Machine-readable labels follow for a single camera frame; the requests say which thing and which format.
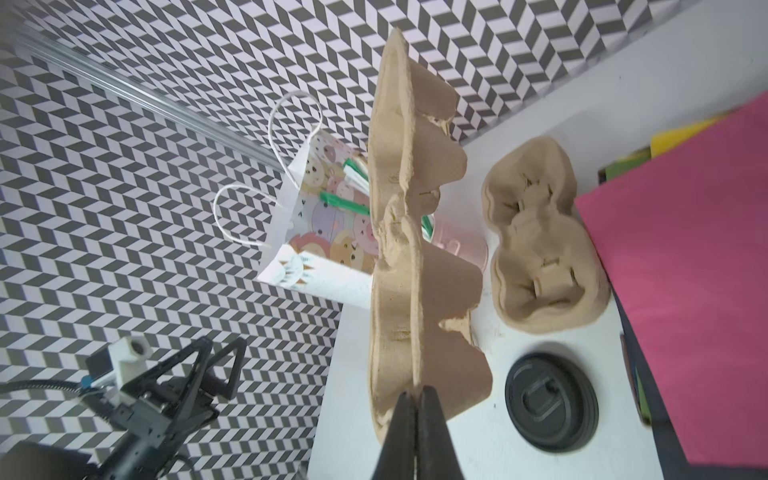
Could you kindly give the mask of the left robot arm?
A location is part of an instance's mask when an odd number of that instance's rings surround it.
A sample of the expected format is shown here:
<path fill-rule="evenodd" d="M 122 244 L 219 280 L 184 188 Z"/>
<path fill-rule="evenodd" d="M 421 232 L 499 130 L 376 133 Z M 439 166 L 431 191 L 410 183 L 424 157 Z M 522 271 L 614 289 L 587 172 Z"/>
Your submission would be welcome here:
<path fill-rule="evenodd" d="M 218 348 L 199 337 L 153 363 L 147 339 L 129 335 L 88 356 L 77 381 L 3 382 L 4 396 L 64 393 L 77 412 L 91 413 L 109 429 L 97 435 L 105 445 L 63 430 L 18 439 L 1 454 L 2 478 L 163 479 L 178 468 L 199 478 L 189 441 L 218 421 L 219 402 L 235 398 L 247 345 L 236 337 Z"/>

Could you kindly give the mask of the black plastic cup lid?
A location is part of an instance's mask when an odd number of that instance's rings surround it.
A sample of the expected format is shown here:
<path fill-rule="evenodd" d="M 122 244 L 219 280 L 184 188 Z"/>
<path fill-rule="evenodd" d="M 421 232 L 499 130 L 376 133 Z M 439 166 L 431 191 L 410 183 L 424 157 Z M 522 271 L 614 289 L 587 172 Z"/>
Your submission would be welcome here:
<path fill-rule="evenodd" d="M 576 451 L 597 430 L 599 405 L 592 383 L 564 357 L 533 352 L 519 358 L 507 374 L 504 399 L 515 429 L 541 451 Z"/>

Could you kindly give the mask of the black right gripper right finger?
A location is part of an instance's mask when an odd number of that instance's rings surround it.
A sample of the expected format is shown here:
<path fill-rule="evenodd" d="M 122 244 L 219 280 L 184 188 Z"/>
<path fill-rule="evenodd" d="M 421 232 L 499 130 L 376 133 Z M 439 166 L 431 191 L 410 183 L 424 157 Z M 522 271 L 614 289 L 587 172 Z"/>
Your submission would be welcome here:
<path fill-rule="evenodd" d="M 424 386 L 416 409 L 416 478 L 464 480 L 437 390 Z"/>

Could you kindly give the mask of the pulp two cup carrier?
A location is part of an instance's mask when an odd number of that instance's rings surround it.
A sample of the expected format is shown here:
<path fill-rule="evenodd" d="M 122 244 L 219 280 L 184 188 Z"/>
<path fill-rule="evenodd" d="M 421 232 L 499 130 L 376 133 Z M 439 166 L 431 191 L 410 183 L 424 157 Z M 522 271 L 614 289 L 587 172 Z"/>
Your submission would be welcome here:
<path fill-rule="evenodd" d="M 491 393 L 492 373 L 475 345 L 471 314 L 481 270 L 428 242 L 421 221 L 443 185 L 466 173 L 467 156 L 446 129 L 456 91 L 410 58 L 399 30 L 384 46 L 368 140 L 370 209 L 379 245 L 372 275 L 369 398 L 384 438 L 400 394 L 438 392 L 453 418 Z"/>

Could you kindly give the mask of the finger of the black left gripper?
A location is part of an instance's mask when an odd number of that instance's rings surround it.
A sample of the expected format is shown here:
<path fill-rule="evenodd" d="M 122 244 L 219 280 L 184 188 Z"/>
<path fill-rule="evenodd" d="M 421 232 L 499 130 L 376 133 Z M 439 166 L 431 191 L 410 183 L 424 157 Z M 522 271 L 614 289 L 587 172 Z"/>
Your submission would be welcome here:
<path fill-rule="evenodd" d="M 238 338 L 213 355 L 206 369 L 206 393 L 232 400 L 240 383 L 247 342 Z"/>
<path fill-rule="evenodd" d="M 170 354 L 137 380 L 137 394 L 156 396 L 185 396 L 195 390 L 194 381 L 207 364 L 213 342 L 201 337 L 176 353 Z"/>

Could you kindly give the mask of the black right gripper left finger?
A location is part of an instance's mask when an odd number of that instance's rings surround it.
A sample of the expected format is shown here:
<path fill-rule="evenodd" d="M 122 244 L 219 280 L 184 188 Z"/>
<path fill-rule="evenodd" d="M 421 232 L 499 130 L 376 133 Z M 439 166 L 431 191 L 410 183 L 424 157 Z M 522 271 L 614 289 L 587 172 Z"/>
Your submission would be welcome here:
<path fill-rule="evenodd" d="M 372 480 L 413 480 L 416 469 L 417 412 L 409 392 L 399 395 Z"/>

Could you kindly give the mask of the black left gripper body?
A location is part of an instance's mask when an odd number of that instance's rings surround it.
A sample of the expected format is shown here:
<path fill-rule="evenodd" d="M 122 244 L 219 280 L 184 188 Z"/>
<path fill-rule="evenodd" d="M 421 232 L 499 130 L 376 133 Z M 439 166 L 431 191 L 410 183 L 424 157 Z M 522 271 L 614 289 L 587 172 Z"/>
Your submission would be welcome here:
<path fill-rule="evenodd" d="M 145 440 L 156 449 L 178 449 L 186 439 L 219 416 L 214 399 L 219 379 L 211 373 L 196 386 L 191 376 L 176 376 L 162 383 L 137 375 L 139 386 L 125 391 L 129 380 L 115 374 L 110 382 L 110 425 Z"/>

